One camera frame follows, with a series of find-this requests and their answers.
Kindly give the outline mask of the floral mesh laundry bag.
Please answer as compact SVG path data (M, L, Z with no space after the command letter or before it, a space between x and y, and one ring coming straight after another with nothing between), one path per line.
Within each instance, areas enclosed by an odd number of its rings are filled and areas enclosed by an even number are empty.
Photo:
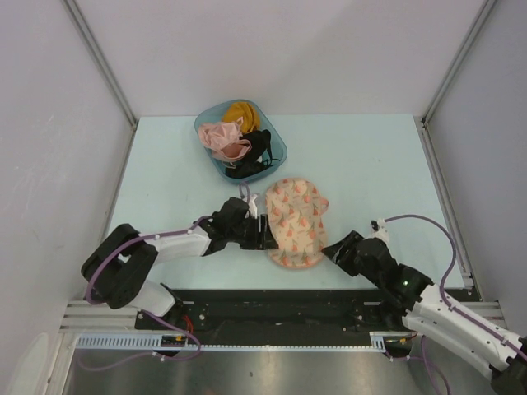
M329 201L310 181L281 179L265 194L269 229L277 247L268 251L272 261L288 269L307 269L322 261L328 244L323 215Z

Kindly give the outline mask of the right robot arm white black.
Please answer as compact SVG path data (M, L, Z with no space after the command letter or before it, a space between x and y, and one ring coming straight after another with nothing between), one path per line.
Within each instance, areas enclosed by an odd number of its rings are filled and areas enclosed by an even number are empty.
M497 394L526 392L526 340L461 304L431 278L398 263L387 239L353 231L323 254L348 275L363 276L384 296L380 321L419 332L472 365Z

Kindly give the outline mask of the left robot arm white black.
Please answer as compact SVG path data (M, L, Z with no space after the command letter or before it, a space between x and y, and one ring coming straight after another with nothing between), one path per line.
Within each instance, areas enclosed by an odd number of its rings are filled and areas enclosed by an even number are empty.
M182 230L147 235L129 223L118 225L82 265L85 300L111 309L133 307L151 314L163 328L174 328L182 319L182 301L168 286L150 281L150 271L177 258L217 253L229 243L243 250L278 248L268 216L237 197Z

